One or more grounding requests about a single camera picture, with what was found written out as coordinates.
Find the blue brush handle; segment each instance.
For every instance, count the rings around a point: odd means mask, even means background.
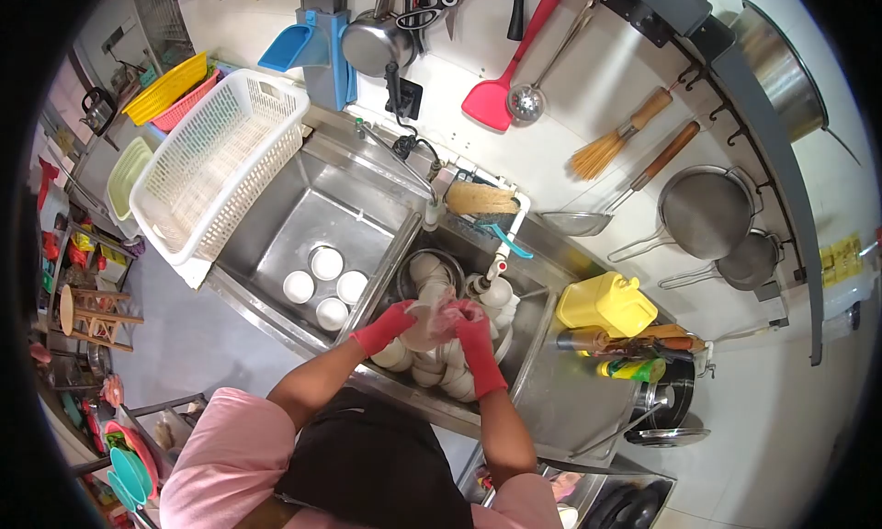
[[[531,254],[528,251],[524,251],[523,249],[521,249],[517,245],[515,245],[515,243],[513,241],[508,239],[508,236],[506,236],[505,233],[502,232],[502,229],[499,228],[499,225],[497,225],[496,223],[494,223],[492,225],[480,225],[480,226],[482,226],[484,228],[492,229],[493,232],[496,233],[497,238],[501,239],[503,244],[505,244],[506,246],[508,246],[509,248],[512,249],[514,255],[516,255],[522,259],[533,259],[533,254]]]

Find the red spatula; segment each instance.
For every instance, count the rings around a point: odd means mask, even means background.
[[[543,28],[559,3],[560,0],[539,1],[533,17],[530,18],[530,24],[526,27],[524,40],[520,41],[520,46],[514,52],[514,57],[508,64],[508,68],[497,80],[476,84],[466,99],[462,101],[463,112],[497,131],[508,129],[508,126],[512,124],[512,114],[508,111],[508,106],[505,105],[505,96],[512,88],[514,71],[518,68],[520,59],[523,58],[530,44],[533,43],[533,39],[539,34],[539,30]]]

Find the gray floor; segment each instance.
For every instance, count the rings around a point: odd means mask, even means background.
[[[264,397],[303,358],[267,336],[210,289],[194,292],[149,246],[124,287],[145,323],[127,328],[133,353],[114,351],[129,407],[220,387]],[[455,476],[477,441],[435,427]]]

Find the bamboo brush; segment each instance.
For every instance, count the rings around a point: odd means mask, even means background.
[[[624,144],[670,104],[672,99],[663,87],[656,89],[622,126],[574,153],[570,158],[572,171],[583,181],[590,181],[599,175],[618,152],[622,151]]]
[[[454,181],[447,189],[447,209],[457,215],[478,213],[517,213],[520,206],[514,201],[511,190]]]

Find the pink shirt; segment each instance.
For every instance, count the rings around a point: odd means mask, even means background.
[[[276,403],[244,391],[215,391],[162,488],[163,529],[227,529],[272,494],[288,468],[296,427]],[[551,484],[535,473],[509,479],[492,509],[472,505],[476,529],[561,527]],[[309,508],[284,529],[354,527]]]

